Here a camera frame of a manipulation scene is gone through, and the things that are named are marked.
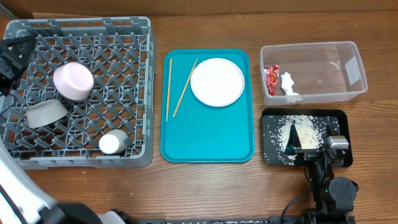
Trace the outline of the pile of rice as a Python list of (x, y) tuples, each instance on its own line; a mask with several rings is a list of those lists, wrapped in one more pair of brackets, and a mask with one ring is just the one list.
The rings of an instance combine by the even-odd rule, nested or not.
[(294, 124), (304, 149), (320, 147), (327, 139), (329, 124), (338, 133), (339, 122), (333, 116), (265, 115), (262, 117), (263, 160), (270, 165), (292, 166), (295, 156), (284, 154)]

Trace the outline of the grey bowl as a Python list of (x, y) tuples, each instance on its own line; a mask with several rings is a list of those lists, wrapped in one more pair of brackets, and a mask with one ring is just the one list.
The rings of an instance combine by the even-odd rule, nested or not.
[(26, 111), (28, 127), (39, 128), (56, 122), (68, 114), (59, 100), (46, 100), (29, 107)]

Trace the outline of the white tissue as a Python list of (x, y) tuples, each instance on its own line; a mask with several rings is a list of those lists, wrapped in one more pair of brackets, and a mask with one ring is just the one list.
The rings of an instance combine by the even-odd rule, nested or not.
[(281, 88), (285, 93), (285, 97), (288, 103), (297, 103), (302, 100), (300, 95), (293, 91), (294, 81), (291, 78), (291, 75), (287, 72), (282, 74), (281, 76)]

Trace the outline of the red snack wrapper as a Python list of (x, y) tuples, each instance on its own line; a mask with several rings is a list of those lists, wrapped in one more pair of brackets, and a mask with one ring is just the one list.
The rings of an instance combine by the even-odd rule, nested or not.
[(264, 67), (266, 87), (271, 96), (275, 95), (275, 87), (279, 81), (280, 67), (278, 65), (266, 65)]

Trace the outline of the white cup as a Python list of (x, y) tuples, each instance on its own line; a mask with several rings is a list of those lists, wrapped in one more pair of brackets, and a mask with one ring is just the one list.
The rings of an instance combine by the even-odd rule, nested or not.
[(118, 154), (127, 149), (127, 134), (119, 129), (111, 130), (99, 140), (99, 148), (105, 154)]

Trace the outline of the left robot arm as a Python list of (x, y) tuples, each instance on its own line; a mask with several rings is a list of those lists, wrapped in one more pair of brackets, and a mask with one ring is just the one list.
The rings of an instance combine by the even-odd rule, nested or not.
[[(17, 89), (35, 49), (35, 35), (1, 41), (1, 96)], [(82, 203), (58, 203), (21, 169), (1, 143), (1, 221), (3, 223), (101, 223)]]

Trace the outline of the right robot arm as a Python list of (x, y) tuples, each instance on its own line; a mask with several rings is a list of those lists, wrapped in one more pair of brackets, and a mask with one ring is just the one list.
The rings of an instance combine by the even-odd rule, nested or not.
[[(315, 149), (302, 148), (299, 135), (294, 125), (290, 127), (290, 136), (285, 154), (295, 156), (295, 165), (304, 167), (310, 189), (294, 198), (282, 211), (281, 223), (354, 223), (354, 217), (348, 214), (354, 210), (354, 201), (359, 187), (356, 182), (346, 177), (336, 177), (332, 165), (342, 161), (349, 149), (349, 142), (344, 136), (337, 135), (330, 125), (326, 142)], [(304, 196), (312, 194), (314, 208), (288, 220), (287, 210)]]

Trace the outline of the clear plastic waste bin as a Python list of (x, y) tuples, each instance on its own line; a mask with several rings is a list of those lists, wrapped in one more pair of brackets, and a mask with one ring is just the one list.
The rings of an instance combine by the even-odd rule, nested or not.
[[(296, 94), (287, 96), (278, 80), (274, 95), (266, 85), (266, 66), (289, 73)], [(352, 41), (267, 45), (259, 59), (262, 98), (267, 106), (349, 101), (368, 90), (363, 61)]]

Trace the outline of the black rectangular tray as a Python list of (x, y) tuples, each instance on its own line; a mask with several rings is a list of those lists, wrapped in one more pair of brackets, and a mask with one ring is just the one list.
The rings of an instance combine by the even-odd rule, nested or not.
[(298, 165), (295, 156), (284, 153), (291, 125), (295, 126), (304, 149), (315, 149), (326, 143), (328, 128), (351, 141), (348, 119), (341, 110), (267, 108), (262, 112), (261, 121), (263, 160), (270, 165)]

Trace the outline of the grey plastic dish rack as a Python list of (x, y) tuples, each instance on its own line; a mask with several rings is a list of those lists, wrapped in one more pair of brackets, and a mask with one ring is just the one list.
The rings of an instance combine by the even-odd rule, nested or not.
[[(144, 167), (153, 159), (153, 87), (156, 39), (146, 17), (14, 20), (5, 39), (35, 35), (37, 44), (18, 89), (1, 98), (1, 142), (23, 169), (49, 167)], [(62, 96), (53, 83), (56, 68), (87, 67), (94, 86), (85, 100)], [(26, 111), (56, 99), (68, 114), (39, 128), (28, 127)], [(119, 129), (127, 149), (105, 154), (102, 136)]]

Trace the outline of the teal serving tray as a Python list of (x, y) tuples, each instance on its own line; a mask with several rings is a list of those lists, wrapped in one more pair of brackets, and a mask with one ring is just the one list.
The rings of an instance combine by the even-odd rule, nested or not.
[[(169, 120), (166, 123), (169, 62), (172, 58)], [(243, 94), (233, 104), (212, 107), (199, 101), (188, 85), (177, 115), (173, 113), (187, 78), (196, 67), (210, 58), (225, 58), (243, 72)], [(225, 163), (246, 162), (255, 151), (250, 61), (240, 49), (178, 49), (164, 59), (162, 81), (162, 118), (160, 151), (169, 162)]]

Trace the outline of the large white plate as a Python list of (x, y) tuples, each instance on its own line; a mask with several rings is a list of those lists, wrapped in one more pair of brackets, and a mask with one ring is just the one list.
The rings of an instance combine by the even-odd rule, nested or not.
[(241, 69), (225, 58), (202, 61), (190, 79), (193, 94), (202, 103), (212, 107), (233, 104), (243, 94), (245, 87)]

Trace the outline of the right wooden chopstick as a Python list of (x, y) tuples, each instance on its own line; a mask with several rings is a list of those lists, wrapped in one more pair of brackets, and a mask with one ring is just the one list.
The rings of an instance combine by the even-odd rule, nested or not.
[(186, 90), (187, 90), (188, 84), (190, 83), (190, 80), (191, 80), (193, 71), (194, 71), (194, 69), (195, 69), (195, 67), (196, 67), (196, 65), (197, 65), (197, 62), (198, 62), (198, 58), (196, 58), (196, 60), (195, 60), (195, 62), (194, 62), (194, 64), (193, 64), (193, 67), (192, 67), (192, 69), (191, 69), (191, 71), (190, 71), (190, 74), (189, 74), (187, 80), (186, 80), (186, 83), (185, 83), (185, 86), (184, 86), (184, 88), (183, 88), (183, 90), (182, 90), (182, 93), (181, 93), (181, 95), (180, 95), (180, 98), (178, 99), (177, 106), (176, 106), (175, 111), (174, 111), (173, 116), (172, 116), (173, 118), (175, 118), (176, 115), (177, 115), (178, 109), (180, 108), (180, 104), (181, 104), (181, 102), (182, 102), (182, 100), (183, 100), (183, 97), (184, 97), (185, 92), (186, 92)]

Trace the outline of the wooden chopstick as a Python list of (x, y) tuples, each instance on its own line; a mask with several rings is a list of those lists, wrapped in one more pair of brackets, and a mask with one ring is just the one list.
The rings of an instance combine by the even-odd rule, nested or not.
[(191, 80), (193, 71), (194, 71), (194, 69), (195, 69), (195, 67), (196, 67), (196, 65), (197, 65), (197, 62), (198, 62), (198, 58), (196, 58), (196, 60), (195, 60), (195, 62), (194, 62), (194, 64), (193, 64), (193, 67), (192, 67), (192, 69), (191, 69), (191, 71), (190, 71), (190, 74), (189, 74), (187, 80), (186, 80), (186, 83), (185, 83), (185, 86), (184, 86), (184, 88), (183, 88), (183, 90), (182, 90), (182, 93), (181, 93), (181, 95), (180, 95), (180, 98), (178, 99), (177, 106), (176, 106), (175, 111), (174, 111), (173, 116), (172, 116), (173, 118), (175, 118), (176, 115), (177, 115), (178, 109), (180, 108), (180, 104), (181, 104), (181, 102), (182, 102), (182, 100), (183, 100), (183, 97), (184, 97), (185, 92), (186, 92), (186, 90), (187, 90), (188, 84), (190, 83), (190, 80)]
[(170, 87), (171, 87), (171, 78), (172, 78), (172, 58), (169, 62), (169, 76), (168, 76), (168, 86), (167, 86), (167, 107), (166, 107), (166, 123), (169, 120), (169, 104), (170, 104)]

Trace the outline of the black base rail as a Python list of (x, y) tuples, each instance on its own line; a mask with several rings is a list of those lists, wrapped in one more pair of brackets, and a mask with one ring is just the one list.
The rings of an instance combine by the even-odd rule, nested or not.
[(141, 218), (134, 219), (126, 212), (112, 210), (105, 214), (98, 215), (102, 223), (138, 223), (138, 224), (302, 224), (311, 223), (310, 219), (303, 215), (285, 216), (281, 222), (280, 216), (268, 218), (240, 218), (240, 219), (202, 219), (202, 220), (165, 220), (164, 218)]

